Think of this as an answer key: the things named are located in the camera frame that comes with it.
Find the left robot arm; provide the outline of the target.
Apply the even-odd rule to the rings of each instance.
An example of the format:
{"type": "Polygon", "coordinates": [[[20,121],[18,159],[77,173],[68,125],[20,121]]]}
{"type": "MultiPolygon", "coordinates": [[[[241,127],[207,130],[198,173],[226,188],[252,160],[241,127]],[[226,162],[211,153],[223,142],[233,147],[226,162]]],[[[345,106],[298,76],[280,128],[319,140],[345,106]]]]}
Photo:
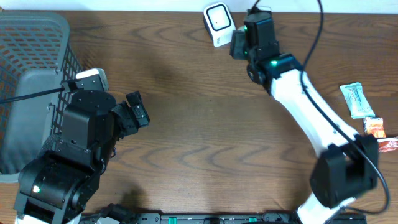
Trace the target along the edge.
{"type": "Polygon", "coordinates": [[[78,223],[116,154],[116,142],[149,122],[138,91],[120,103],[98,88],[74,92],[62,130],[47,138],[38,158],[19,174],[15,222],[78,223]]]}

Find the light blue wipes pack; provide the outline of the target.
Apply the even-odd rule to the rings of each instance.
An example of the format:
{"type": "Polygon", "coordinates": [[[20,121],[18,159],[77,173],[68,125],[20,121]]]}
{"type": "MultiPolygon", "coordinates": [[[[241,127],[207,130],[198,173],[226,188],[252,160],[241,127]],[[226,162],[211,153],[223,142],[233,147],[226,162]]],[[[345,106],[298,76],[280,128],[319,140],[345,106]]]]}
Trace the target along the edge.
{"type": "Polygon", "coordinates": [[[362,84],[356,82],[341,85],[340,90],[353,119],[375,117],[375,113],[363,93],[362,84]]]}

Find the red Top snack bar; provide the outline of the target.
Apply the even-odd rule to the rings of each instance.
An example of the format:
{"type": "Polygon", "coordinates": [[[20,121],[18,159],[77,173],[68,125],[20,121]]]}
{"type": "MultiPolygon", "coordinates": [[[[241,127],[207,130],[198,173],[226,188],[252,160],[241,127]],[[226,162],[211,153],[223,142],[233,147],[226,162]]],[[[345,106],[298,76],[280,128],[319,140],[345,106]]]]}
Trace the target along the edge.
{"type": "Polygon", "coordinates": [[[398,149],[398,138],[380,138],[377,140],[379,145],[379,152],[389,152],[398,149]]]}

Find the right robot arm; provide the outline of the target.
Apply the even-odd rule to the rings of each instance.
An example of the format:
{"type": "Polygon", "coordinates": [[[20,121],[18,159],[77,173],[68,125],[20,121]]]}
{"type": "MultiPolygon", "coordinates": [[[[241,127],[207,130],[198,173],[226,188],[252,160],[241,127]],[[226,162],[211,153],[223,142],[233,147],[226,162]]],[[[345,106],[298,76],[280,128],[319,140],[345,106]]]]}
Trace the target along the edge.
{"type": "Polygon", "coordinates": [[[379,178],[378,142],[346,124],[319,95],[303,65],[282,54],[270,11],[254,7],[233,32],[230,55],[247,60],[248,76],[292,115],[318,160],[310,176],[312,193],[296,211],[300,223],[326,223],[379,178]]]}

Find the small orange carton box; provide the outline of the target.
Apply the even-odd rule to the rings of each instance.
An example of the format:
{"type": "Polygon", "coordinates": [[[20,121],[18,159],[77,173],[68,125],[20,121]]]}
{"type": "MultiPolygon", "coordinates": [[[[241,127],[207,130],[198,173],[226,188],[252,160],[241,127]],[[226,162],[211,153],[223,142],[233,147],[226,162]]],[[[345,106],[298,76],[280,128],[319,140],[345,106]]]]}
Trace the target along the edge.
{"type": "Polygon", "coordinates": [[[372,134],[375,138],[385,138],[384,120],[378,117],[366,117],[363,119],[364,132],[372,134]]]}

